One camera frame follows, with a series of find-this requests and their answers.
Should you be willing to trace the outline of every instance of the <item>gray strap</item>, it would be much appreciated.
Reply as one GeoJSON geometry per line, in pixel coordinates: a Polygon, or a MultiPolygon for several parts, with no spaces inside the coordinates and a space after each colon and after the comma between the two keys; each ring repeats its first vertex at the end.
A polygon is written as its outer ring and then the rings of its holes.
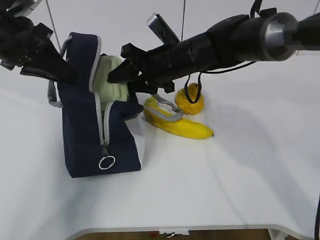
{"type": "Polygon", "coordinates": [[[57,90],[55,86],[55,82],[52,80],[49,80],[48,83],[48,102],[51,106],[55,108],[63,108],[63,104],[61,101],[57,100],[57,90]]]}
{"type": "Polygon", "coordinates": [[[154,115],[156,115],[157,117],[159,117],[167,122],[176,122],[176,121],[179,121],[180,119],[183,118],[184,112],[180,108],[178,108],[174,103],[162,98],[158,94],[155,94],[152,96],[155,98],[155,100],[158,103],[166,104],[166,105],[170,106],[172,108],[172,110],[176,113],[173,114],[172,116],[166,116],[166,115],[163,115],[162,113],[158,112],[157,110],[155,110],[152,107],[143,106],[144,108],[148,109],[148,111],[152,112],[154,115]]]}
{"type": "MultiPolygon", "coordinates": [[[[60,55],[64,56],[66,51],[67,51],[67,44],[68,42],[70,42],[72,40],[71,36],[64,41],[62,48],[60,50],[60,55]]],[[[63,108],[63,104],[61,101],[58,101],[57,99],[57,90],[56,90],[56,86],[55,86],[55,82],[52,80],[49,80],[48,83],[48,92],[47,92],[47,97],[48,97],[48,102],[51,106],[55,107],[55,108],[63,108]]]]}

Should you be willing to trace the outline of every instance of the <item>floor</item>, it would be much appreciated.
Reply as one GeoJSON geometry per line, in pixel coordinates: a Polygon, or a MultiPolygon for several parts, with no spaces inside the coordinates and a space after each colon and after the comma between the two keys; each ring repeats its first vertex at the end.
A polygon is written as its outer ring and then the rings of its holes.
{"type": "MultiPolygon", "coordinates": [[[[77,240],[166,240],[159,232],[100,232],[79,237],[77,240]]],[[[173,237],[179,240],[270,240],[266,229],[191,231],[189,236],[173,237]]],[[[286,240],[296,240],[289,236],[286,240]]]]}

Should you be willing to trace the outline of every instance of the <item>banana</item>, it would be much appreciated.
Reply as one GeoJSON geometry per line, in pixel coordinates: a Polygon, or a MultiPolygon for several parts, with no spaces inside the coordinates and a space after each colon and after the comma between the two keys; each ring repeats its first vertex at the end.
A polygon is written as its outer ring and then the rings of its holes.
{"type": "MultiPolygon", "coordinates": [[[[144,105],[157,110],[167,117],[172,116],[171,113],[166,112],[158,107],[157,101],[153,96],[145,100],[144,105]]],[[[170,122],[159,118],[146,108],[143,110],[143,112],[146,120],[150,124],[170,134],[190,139],[206,139],[214,135],[214,131],[199,122],[191,121],[186,118],[182,118],[175,122],[170,122]]]]}

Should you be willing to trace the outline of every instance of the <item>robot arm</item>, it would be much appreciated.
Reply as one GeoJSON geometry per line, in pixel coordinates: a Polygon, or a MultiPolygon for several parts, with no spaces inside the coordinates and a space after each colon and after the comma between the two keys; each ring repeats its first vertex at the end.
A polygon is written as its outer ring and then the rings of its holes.
{"type": "MultiPolygon", "coordinates": [[[[25,17],[41,0],[0,0],[0,60],[21,74],[74,83],[75,72],[56,51],[53,33],[42,23],[25,17]]],[[[320,15],[299,22],[276,8],[260,11],[255,0],[250,15],[223,20],[206,32],[179,41],[160,15],[147,22],[163,45],[144,51],[131,43],[122,47],[125,61],[108,76],[110,83],[127,81],[134,92],[155,94],[158,88],[173,92],[173,80],[190,74],[210,73],[245,61],[284,61],[296,50],[320,50],[320,15]]]]}
{"type": "Polygon", "coordinates": [[[0,0],[0,65],[8,70],[22,67],[22,75],[72,84],[76,73],[50,41],[53,31],[42,23],[34,26],[25,17],[39,3],[40,0],[0,0]]]}
{"type": "Polygon", "coordinates": [[[121,56],[126,59],[109,74],[108,82],[128,81],[136,92],[155,94],[163,88],[170,93],[175,90],[173,80],[196,72],[212,73],[245,61],[284,61],[297,50],[320,50],[319,13],[299,22],[276,8],[252,9],[251,16],[229,17],[182,42],[154,14],[148,25],[163,46],[149,51],[131,43],[123,46],[121,56]],[[260,17],[254,18],[255,10],[260,17]]]}

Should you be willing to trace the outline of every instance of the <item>black cable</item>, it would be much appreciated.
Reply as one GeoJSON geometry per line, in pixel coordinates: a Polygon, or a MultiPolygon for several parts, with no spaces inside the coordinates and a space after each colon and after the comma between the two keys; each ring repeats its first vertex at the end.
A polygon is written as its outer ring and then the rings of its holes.
{"type": "Polygon", "coordinates": [[[190,75],[188,76],[188,80],[184,84],[184,95],[185,95],[186,99],[188,100],[188,102],[191,103],[191,104],[197,103],[199,101],[200,97],[201,97],[201,89],[202,89],[201,74],[202,74],[202,72],[200,72],[199,75],[198,75],[198,91],[196,93],[196,97],[195,97],[194,101],[191,99],[191,97],[189,95],[189,92],[188,92],[188,83],[189,83],[189,80],[190,80],[190,75]]]}
{"type": "Polygon", "coordinates": [[[184,40],[185,15],[186,15],[186,1],[187,1],[187,0],[183,0],[181,42],[184,40]]]}
{"type": "Polygon", "coordinates": [[[244,65],[241,65],[241,66],[237,66],[237,67],[234,67],[234,68],[231,68],[231,69],[227,69],[227,70],[223,70],[223,71],[202,71],[199,73],[198,75],[198,91],[197,91],[197,94],[196,94],[196,97],[195,97],[195,100],[193,101],[189,95],[189,92],[188,92],[188,83],[189,83],[189,80],[190,80],[190,75],[188,76],[188,80],[185,82],[184,84],[184,95],[186,97],[186,99],[188,100],[189,103],[191,104],[195,104],[199,101],[200,97],[201,97],[201,89],[202,89],[202,84],[201,84],[201,74],[224,74],[224,73],[228,73],[228,72],[232,72],[232,71],[235,71],[235,70],[238,70],[238,69],[242,69],[244,67],[247,67],[247,66],[250,66],[252,64],[256,63],[255,61],[251,61],[249,63],[246,63],[244,65]]]}
{"type": "Polygon", "coordinates": [[[203,74],[224,74],[224,73],[232,72],[234,70],[242,69],[244,67],[250,66],[250,65],[255,64],[255,63],[256,63],[256,61],[251,61],[251,62],[246,63],[244,65],[237,66],[237,67],[234,67],[234,68],[231,68],[231,69],[227,69],[227,70],[223,70],[223,71],[203,71],[202,73],[203,74]]]}
{"type": "Polygon", "coordinates": [[[56,39],[56,41],[58,43],[58,47],[59,47],[59,51],[60,51],[61,50],[60,41],[59,41],[59,38],[58,38],[58,34],[57,34],[54,18],[52,17],[52,13],[51,13],[51,9],[50,9],[48,0],[45,0],[45,3],[46,3],[46,8],[48,9],[48,12],[49,12],[49,16],[50,16],[51,24],[52,24],[52,27],[53,27],[55,39],[56,39]]]}
{"type": "Polygon", "coordinates": [[[315,225],[314,225],[314,239],[319,240],[319,231],[320,231],[320,199],[318,202],[318,208],[316,210],[315,216],[315,225]]]}
{"type": "Polygon", "coordinates": [[[255,18],[255,13],[257,13],[260,16],[260,8],[262,5],[262,0],[255,0],[252,8],[250,10],[250,18],[254,19],[255,18]]]}

